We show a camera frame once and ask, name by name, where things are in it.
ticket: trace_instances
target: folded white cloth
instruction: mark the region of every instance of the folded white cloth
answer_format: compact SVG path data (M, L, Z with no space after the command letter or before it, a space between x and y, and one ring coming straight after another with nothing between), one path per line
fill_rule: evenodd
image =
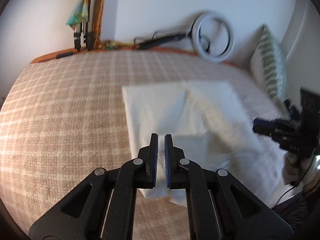
M164 135L172 134L174 146L186 158L204 169L227 169L268 202L279 179L274 162L282 163L282 155L274 159L263 152L252 120L228 82L124 86L122 92L132 158L149 144L152 133L159 135L156 187L141 189L146 198L171 196L172 202L186 205L184 190L166 186Z
M308 185L311 183L317 172L316 166L316 157L312 155L308 159L303 159L298 164L298 156L294 153L287 152L284 155L284 168L282 170L282 177L284 179L284 183L287 185L290 182L298 182L301 179L303 185Z

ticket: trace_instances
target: green striped pillow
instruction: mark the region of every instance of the green striped pillow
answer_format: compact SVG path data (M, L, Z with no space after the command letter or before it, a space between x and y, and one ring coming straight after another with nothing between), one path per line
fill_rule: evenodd
M268 93L278 108L287 115L287 72L280 44L264 25L261 38L250 61L251 72L257 84Z

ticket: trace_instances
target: black device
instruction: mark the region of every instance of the black device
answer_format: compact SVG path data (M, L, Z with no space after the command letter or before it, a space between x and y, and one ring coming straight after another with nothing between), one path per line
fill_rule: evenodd
M111 171L97 168L31 226L30 238L132 239L137 188L155 186L157 153L158 135L152 134L150 145L141 148L136 159ZM292 236L290 226L228 171L208 171L186 159L183 150L173 146L170 134L165 136L165 163L167 186L186 190L190 239Z
M271 137L280 144L281 149L295 153L298 156L297 165L301 160L319 154L320 139L320 96L303 88L300 93L301 113L288 101L285 102L291 116L289 121L260 118L253 121L253 131Z

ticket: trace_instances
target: bed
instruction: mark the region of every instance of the bed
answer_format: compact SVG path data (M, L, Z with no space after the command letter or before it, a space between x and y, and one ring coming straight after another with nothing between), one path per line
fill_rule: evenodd
M247 72L186 54L92 51L27 66L0 112L0 196L17 224L28 232L95 168L130 160L122 85L179 80L228 80L251 119L279 116ZM187 208L138 192L133 239L164 238L189 238Z

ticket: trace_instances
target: colorful fabric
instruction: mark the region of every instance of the colorful fabric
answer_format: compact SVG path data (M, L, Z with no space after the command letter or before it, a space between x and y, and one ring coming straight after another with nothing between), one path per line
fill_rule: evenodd
M77 23L87 22L89 18L89 0L78 0L75 8L73 9L69 19L67 21L67 25L75 30Z
M113 41L113 40L104 40L100 41L100 44L97 49L105 49L105 50L118 50L123 47L129 47L133 48L133 43L123 43L119 41Z

